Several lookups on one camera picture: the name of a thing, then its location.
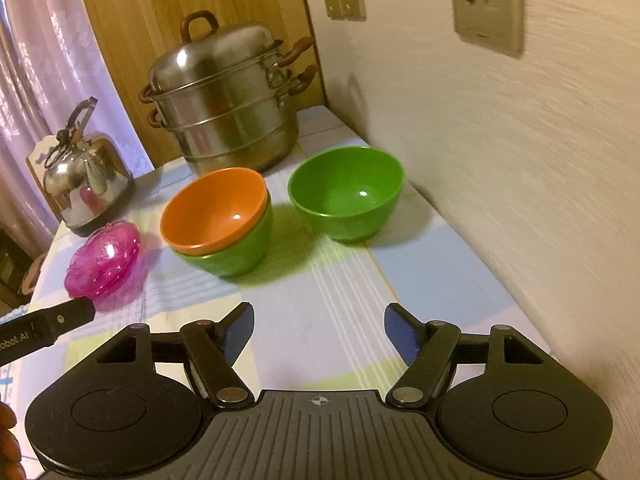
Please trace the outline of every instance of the transparent pink bowl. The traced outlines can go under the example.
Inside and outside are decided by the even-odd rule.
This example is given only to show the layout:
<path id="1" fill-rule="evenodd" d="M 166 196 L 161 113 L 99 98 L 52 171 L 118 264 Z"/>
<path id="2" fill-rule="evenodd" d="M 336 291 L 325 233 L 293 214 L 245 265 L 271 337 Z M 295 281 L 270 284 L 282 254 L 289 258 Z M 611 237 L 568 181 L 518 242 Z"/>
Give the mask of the transparent pink bowl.
<path id="1" fill-rule="evenodd" d="M 122 284 L 140 253 L 140 232 L 119 220 L 92 234 L 66 270 L 65 288 L 72 298 L 105 298 Z"/>

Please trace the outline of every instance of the kettle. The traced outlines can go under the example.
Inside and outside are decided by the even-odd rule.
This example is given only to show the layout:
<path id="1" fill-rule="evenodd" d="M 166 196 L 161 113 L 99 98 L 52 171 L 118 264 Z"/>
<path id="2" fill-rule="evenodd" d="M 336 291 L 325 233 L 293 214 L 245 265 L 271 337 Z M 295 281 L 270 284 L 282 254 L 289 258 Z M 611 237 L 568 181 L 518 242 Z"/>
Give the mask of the kettle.
<path id="1" fill-rule="evenodd" d="M 85 237 L 103 227 L 127 205 L 134 180 L 113 141 L 105 134 L 83 137 L 98 99 L 73 111 L 56 135 L 58 145 L 45 160 L 44 190 L 75 234 Z"/>

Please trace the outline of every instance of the black robotic base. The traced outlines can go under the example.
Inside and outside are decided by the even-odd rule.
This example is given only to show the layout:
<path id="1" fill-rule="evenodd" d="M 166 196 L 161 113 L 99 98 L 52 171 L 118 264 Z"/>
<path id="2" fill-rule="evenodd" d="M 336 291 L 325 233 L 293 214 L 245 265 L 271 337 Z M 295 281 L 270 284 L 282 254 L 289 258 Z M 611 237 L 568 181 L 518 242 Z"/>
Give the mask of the black robotic base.
<path id="1" fill-rule="evenodd" d="M 49 480 L 598 478 L 603 401 L 509 326 L 423 324 L 398 304 L 385 330 L 407 371 L 376 391 L 263 391 L 232 364 L 254 328 L 241 303 L 179 333 L 122 330 L 42 392 L 26 433 Z M 193 391 L 156 374 L 184 364 Z M 450 387 L 459 364 L 484 374 Z"/>

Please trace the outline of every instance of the orange bowl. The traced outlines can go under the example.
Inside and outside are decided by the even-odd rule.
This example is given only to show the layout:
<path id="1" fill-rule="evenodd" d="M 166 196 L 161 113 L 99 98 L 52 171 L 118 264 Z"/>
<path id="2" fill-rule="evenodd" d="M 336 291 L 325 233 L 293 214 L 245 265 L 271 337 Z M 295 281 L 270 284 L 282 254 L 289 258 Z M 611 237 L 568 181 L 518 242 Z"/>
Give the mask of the orange bowl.
<path id="1" fill-rule="evenodd" d="M 248 168 L 226 168 L 195 180 L 164 208 L 160 233 L 189 256 L 217 253 L 244 238 L 267 208 L 267 185 Z"/>

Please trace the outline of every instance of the tablecloth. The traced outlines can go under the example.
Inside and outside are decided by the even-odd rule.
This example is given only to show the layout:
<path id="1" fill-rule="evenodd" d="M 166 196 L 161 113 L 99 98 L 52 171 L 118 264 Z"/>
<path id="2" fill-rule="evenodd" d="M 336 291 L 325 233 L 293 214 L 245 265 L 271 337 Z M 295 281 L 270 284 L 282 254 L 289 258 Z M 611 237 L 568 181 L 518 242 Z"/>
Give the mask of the tablecloth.
<path id="1" fill-rule="evenodd" d="M 298 119 L 292 153 L 265 174 L 274 213 L 268 254 L 240 278 L 224 280 L 188 266 L 159 235 L 165 205 L 196 178 L 182 158 L 137 179 L 123 216 L 140 230 L 143 252 L 126 286 L 96 304 L 93 322 L 0 369 L 0 397 L 17 413 L 28 478 L 41 471 L 24 434 L 29 403 L 134 322 L 172 332 L 195 319 L 219 320 L 241 301 L 251 302 L 255 331 L 234 368 L 256 396 L 263 388 L 376 388 L 384 394 L 406 369 L 383 329 L 384 309 L 393 301 L 420 320 L 446 320 L 463 332 L 510 324 L 549 351 L 504 287 L 410 184 L 388 224 L 368 242 L 345 246 L 316 234 L 289 201 L 291 173 L 316 153 L 365 142 L 325 107 L 303 110 Z M 82 243 L 60 226 L 30 310 L 68 300 L 63 279 Z M 180 365 L 159 364 L 157 370 L 186 384 Z M 456 380 L 481 370 L 460 367 Z"/>

